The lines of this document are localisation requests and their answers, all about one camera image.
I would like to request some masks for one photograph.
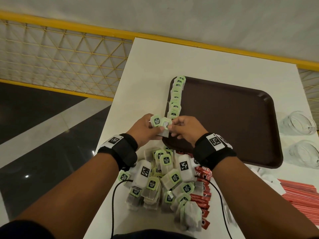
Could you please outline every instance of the hand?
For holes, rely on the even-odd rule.
[[[135,141],[138,143],[138,149],[148,143],[149,140],[161,140],[162,136],[158,136],[160,132],[164,130],[164,127],[158,126],[152,128],[150,121],[152,114],[148,113],[144,115],[141,119],[137,120],[136,123],[127,131],[134,137]]]
[[[185,138],[195,147],[196,141],[208,131],[200,124],[195,117],[180,116],[172,121],[172,125],[167,127],[171,136],[177,136],[177,139]]]

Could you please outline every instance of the floor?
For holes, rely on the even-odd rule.
[[[0,83],[0,192],[9,220],[92,157],[110,107]]]

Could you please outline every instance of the upside-down glass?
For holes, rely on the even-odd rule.
[[[284,161],[300,167],[319,169],[319,151],[313,142],[301,140],[289,146]]]
[[[316,130],[315,121],[301,111],[292,112],[279,123],[279,132],[284,135],[311,135]]]

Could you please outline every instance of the cable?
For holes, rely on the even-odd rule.
[[[198,176],[198,175],[196,175],[195,177],[201,178],[201,179],[204,179],[204,180],[208,181],[208,182],[217,190],[217,193],[219,194],[219,197],[220,197],[221,210],[222,210],[222,212],[223,212],[223,217],[224,217],[225,226],[226,226],[226,229],[227,229],[227,232],[228,232],[228,235],[229,235],[230,239],[233,239],[232,236],[231,236],[230,233],[229,233],[229,230],[228,230],[227,222],[226,222],[226,219],[225,219],[224,207],[223,207],[223,199],[221,198],[221,194],[220,194],[219,190],[218,190],[218,189],[216,188],[216,186],[213,185],[212,182],[210,182],[208,179],[205,179],[205,178],[200,177],[200,176]]]
[[[225,213],[224,213],[223,200],[222,200],[222,198],[221,198],[221,194],[220,194],[219,190],[218,190],[218,189],[216,188],[216,186],[213,185],[212,182],[210,182],[208,179],[205,179],[205,178],[200,177],[200,176],[198,176],[198,175],[196,175],[195,177],[201,178],[201,179],[204,179],[204,180],[208,181],[208,182],[217,190],[217,193],[218,193],[218,195],[219,195],[219,197],[220,197],[221,210],[222,210],[222,212],[223,212],[223,217],[224,217],[225,226],[226,226],[226,229],[227,229],[227,232],[228,232],[228,235],[229,235],[230,239],[233,239],[232,236],[231,236],[230,233],[229,233],[229,230],[228,230],[228,226],[227,226],[227,222],[226,222],[226,218],[225,218]],[[117,187],[118,187],[120,184],[122,184],[122,183],[124,183],[124,182],[126,182],[126,181],[133,182],[133,180],[131,180],[131,179],[123,180],[123,181],[121,181],[120,183],[118,183],[118,184],[115,186],[114,191],[113,191],[113,195],[112,195],[112,233],[111,233],[111,239],[113,238],[113,234],[114,234],[114,196],[115,196],[115,191],[116,191]]]
[[[111,233],[111,239],[113,238],[113,234],[114,234],[114,195],[115,195],[116,188],[117,188],[120,184],[124,183],[125,181],[133,182],[133,180],[131,180],[131,179],[127,179],[127,180],[121,181],[120,183],[118,183],[118,184],[115,186],[115,189],[114,189],[113,195],[112,195],[112,233]]]

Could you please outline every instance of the black floor tile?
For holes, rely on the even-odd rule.
[[[9,219],[80,168],[93,155],[110,106],[0,169]]]
[[[0,83],[0,144],[86,99]]]

